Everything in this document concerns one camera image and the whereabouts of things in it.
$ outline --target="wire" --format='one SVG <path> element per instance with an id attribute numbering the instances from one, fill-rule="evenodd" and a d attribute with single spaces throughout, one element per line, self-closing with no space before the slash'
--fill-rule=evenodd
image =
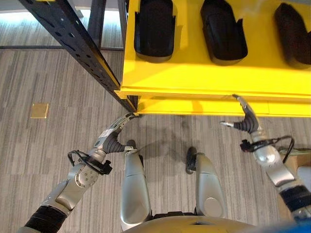
<path id="1" fill-rule="evenodd" d="M 74 160 L 72 158 L 72 154 L 76 154 L 83 163 L 85 163 L 88 167 L 90 167 L 92 170 L 96 171 L 97 173 L 101 175 L 109 174 L 112 169 L 109 166 L 110 161 L 106 160 L 104 164 L 101 164 L 98 161 L 93 160 L 92 163 L 94 164 L 92 164 L 89 162 L 90 159 L 92 159 L 92 157 L 90 157 L 88 154 L 82 151 L 79 151 L 79 150 L 72 150 L 67 155 L 72 166 L 74 166 Z"/>
<path id="2" fill-rule="evenodd" d="M 289 146 L 287 148 L 285 157 L 283 159 L 283 163 L 286 163 L 286 161 L 287 161 L 287 159 L 288 159 L 288 157 L 289 157 L 289 155 L 290 155 L 290 153 L 291 153 L 291 151 L 292 151 L 292 149 L 294 148 L 294 145 L 295 145 L 295 140 L 290 135 L 286 135 L 286 136 L 278 137 L 278 138 L 261 140 L 261 141 L 258 141 L 258 142 L 252 143 L 252 144 L 249 141 L 247 141 L 247 140 L 243 140 L 242 144 L 240 144 L 240 147 L 241 147 L 241 149 L 243 151 L 254 152 L 254 151 L 257 151 L 260 148 L 263 148 L 263 147 L 266 147 L 266 146 L 269 146 L 269 145 L 274 145 L 277 142 L 279 142 L 281 140 L 284 140 L 284 139 L 288 139 L 288 138 L 291 139 L 291 142 L 290 142 L 290 144 L 289 144 Z"/>
<path id="3" fill-rule="evenodd" d="M 289 155 L 290 155 L 290 153 L 291 153 L 291 151 L 292 151 L 292 149 L 294 148 L 294 145 L 295 145 L 295 140 L 293 139 L 292 136 L 288 136 L 286 138 L 291 138 L 291 142 L 290 142 L 290 145 L 288 146 L 287 152 L 286 152 L 285 157 L 283 159 L 283 163 L 286 163 L 286 161 L 287 161 L 287 159 L 288 159 L 288 157 L 289 157 Z"/>

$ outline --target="metal upright frame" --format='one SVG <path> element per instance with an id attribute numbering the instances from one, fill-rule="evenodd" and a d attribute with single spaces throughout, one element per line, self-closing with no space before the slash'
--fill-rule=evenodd
<path id="1" fill-rule="evenodd" d="M 110 95 L 129 112 L 137 111 L 137 96 L 120 99 L 115 93 L 121 88 L 119 81 L 67 0 L 19 1 Z M 100 37 L 95 29 L 93 36 Z"/>

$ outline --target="yellow rack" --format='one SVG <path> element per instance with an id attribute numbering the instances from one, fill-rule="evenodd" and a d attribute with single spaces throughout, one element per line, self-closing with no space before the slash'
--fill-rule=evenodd
<path id="1" fill-rule="evenodd" d="M 140 113 L 239 115 L 241 111 L 233 111 L 233 107 L 219 110 L 219 104 L 229 104 L 228 97 L 236 93 L 262 106 L 262 116 L 311 117 L 311 68 L 296 70 L 285 63 L 274 23 L 275 10 L 287 2 L 302 15 L 310 31 L 311 5 L 279 0 L 227 0 L 236 20 L 243 18 L 248 55 L 233 66 L 222 67 L 213 64 L 208 56 L 200 16 L 203 2 L 173 0 L 173 56 L 165 63 L 153 64 L 135 54 L 135 12 L 139 11 L 139 1 L 130 1 L 119 96 L 141 96 Z M 193 99 L 203 107 L 193 109 Z"/>

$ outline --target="gray striped carpet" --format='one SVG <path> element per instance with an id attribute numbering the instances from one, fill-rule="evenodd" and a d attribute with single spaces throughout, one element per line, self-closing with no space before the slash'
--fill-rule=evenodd
<path id="1" fill-rule="evenodd" d="M 122 53 L 104 54 L 120 78 Z M 64 50 L 0 50 L 0 232 L 25 224 L 51 189 L 67 177 L 67 152 L 87 151 L 126 111 Z M 33 102 L 48 102 L 47 119 L 30 119 Z M 193 211 L 195 175 L 185 173 L 187 148 L 214 163 L 230 219 L 254 225 L 280 220 L 277 195 L 251 154 L 240 151 L 246 133 L 219 125 L 222 116 L 145 115 L 120 134 L 134 139 L 144 156 L 153 213 Z M 311 142 L 311 119 L 263 118 L 271 137 L 292 134 Z M 62 233 L 120 232 L 124 159 L 110 154 L 113 171 L 89 189 Z"/>

